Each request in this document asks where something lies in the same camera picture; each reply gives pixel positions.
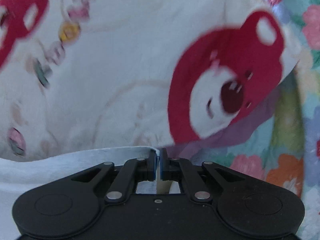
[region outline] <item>metal pin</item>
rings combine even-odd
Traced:
[[[122,193],[119,191],[111,191],[107,194],[108,199],[116,200],[122,197]]]
[[[197,199],[208,199],[210,198],[210,193],[206,191],[198,191],[195,193]]]

